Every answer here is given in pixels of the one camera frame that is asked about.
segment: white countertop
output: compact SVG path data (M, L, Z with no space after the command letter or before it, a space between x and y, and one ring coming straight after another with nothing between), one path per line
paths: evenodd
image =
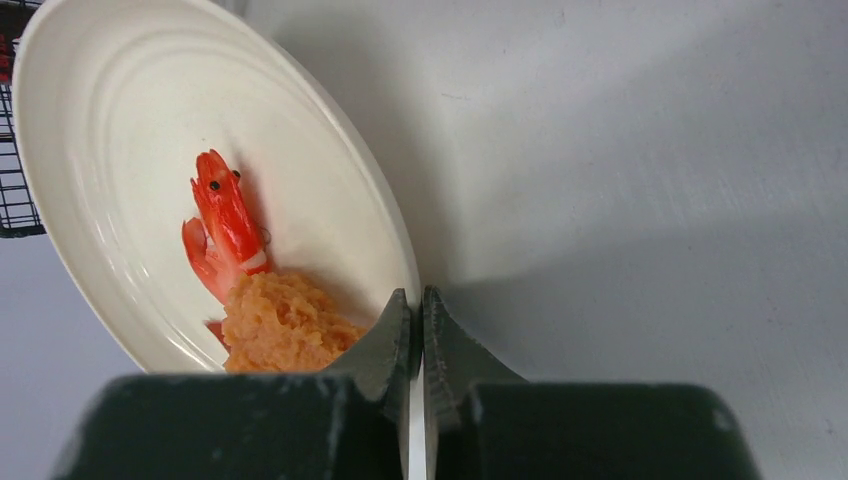
M0 240L0 265L0 478L42 480L95 392L139 370L47 236Z
M505 363L706 385L764 478L848 478L848 3L223 3L347 112ZM134 366L46 238L0 258L0 478L43 478Z

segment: black wire rack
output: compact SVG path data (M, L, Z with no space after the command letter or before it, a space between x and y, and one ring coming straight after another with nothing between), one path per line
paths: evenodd
M0 1L0 70L11 73L14 48L26 25L29 14L41 1ZM29 192L15 139L15 119L12 115L11 77L3 74L0 83L0 238L21 238L45 233L38 209Z

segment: plate rim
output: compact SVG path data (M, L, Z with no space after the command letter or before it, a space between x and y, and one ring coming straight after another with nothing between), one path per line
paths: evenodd
M29 46L32 41L32 38L35 37L38 33L40 33L40 27L43 23L45 23L52 13L59 8L60 6L67 6L66 4L71 3L77 0L52 0L50 2L46 2L42 6L38 7L33 13L30 21L27 23L27 26L20 37L20 44L18 47L18 52L15 58L15 68L12 72L12 81L11 81L11 91L12 91L12 117L13 118L21 118L21 105L19 102L20 96L17 94L17 86L25 84L26 82L26 65L29 61L29 56L27 55L29 51ZM281 45L277 44L277 42L273 41L273 39L268 38L265 35L260 34L255 29L253 29L250 25L246 23L246 21L239 17L238 15L228 11L223 6L218 5L215 2L211 2L209 0L172 0L179 1L185 5L191 6L199 11L202 11L206 14L210 14L215 16L218 20L226 23L228 26L233 27L235 30L239 31L241 34L246 35L251 41L256 43L260 48L265 49L272 57L275 58L277 62L282 64L289 72L293 75L293 80L296 81L300 88L303 88L305 93L310 97L310 99L315 102L316 106L321 110L321 113L330 121L333 125L335 133L339 135L341 140L348 147L349 151L351 151L353 155L353 160L358 163L357 167L363 173L367 173L363 175L363 177L370 184L369 187L377 194L376 199L379 200L379 204L382 207L385 217L389 220L391 226L394 230L394 241L398 243L398 247L402 254L402 257L405 260L405 269L406 274L409 276L408 281L411 285L415 287L414 291L407 291L407 299L409 301L410 307L415 308L415 306L419 302L419 295L421 290L421 279L420 272L418 269L417 258L415 256L415 252L412 248L412 240L409 236L409 230L406 226L406 221L401 213L400 206L397 203L397 198L394 195L394 192L391 189L391 186L388 183L388 180L385 177L382 169L380 168L379 163L374 157L373 152L368 147L362 135L356 129L353 122L347 116L347 114L341 109L338 103L333 99L333 97L326 91L323 85L318 82L318 80L305 68L300 64L291 54L289 54ZM19 124L16 123L15 129L19 128ZM22 170L24 172L24 177L27 180L27 185L30 191L30 195L32 197L33 203L36 206L36 209L39 212L39 216L41 217L42 224L44 225L45 232L47 233L48 238L50 239L50 243L53 245L53 249L56 251L59 260L62 262L62 265L65 269L67 275L71 278L74 285L77 288L77 291L82 295L88 304L89 310L94 313L95 317L100 321L100 324L109 332L109 335L115 340L115 342L121 347L121 349L132 359L132 361L143 371L143 372L154 372L161 369L155 369L150 366L150 361L145 360L144 354L138 352L136 348L131 346L131 340L128 338L124 338L118 334L116 328L113 327L112 322L108 321L105 318L105 313L101 313L101 309L95 307L94 298L94 288L84 287L83 282L79 278L80 275L75 273L69 266L68 258L73 255L72 252L67 250L66 246L62 245L62 242L58 241L55 236L55 232L58 230L58 224L54 224L53 215L50 214L50 209L44 210L42 208L43 205L46 205L46 200L42 199L41 191L45 190L47 187L38 187L38 182L35 182L35 185L31 181L33 178L31 176L31 169L29 167L29 162L26 160L28 149L24 145L23 136L21 136L17 131L15 132L15 143L18 149L18 157L21 162Z

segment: white plate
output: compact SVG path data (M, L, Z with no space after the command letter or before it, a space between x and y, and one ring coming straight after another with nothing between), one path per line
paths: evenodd
M215 148L252 185L277 267L319 273L373 322L418 301L399 209L348 118L297 62L207 0L52 0L22 37L18 147L47 232L145 370L219 371L222 306L180 240L189 178Z

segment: dark green object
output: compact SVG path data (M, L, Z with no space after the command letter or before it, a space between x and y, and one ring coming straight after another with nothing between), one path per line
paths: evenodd
M431 478L755 480L732 412L686 385L531 383L451 317L396 291L316 375L134 376L108 386L55 479L407 478L423 352Z

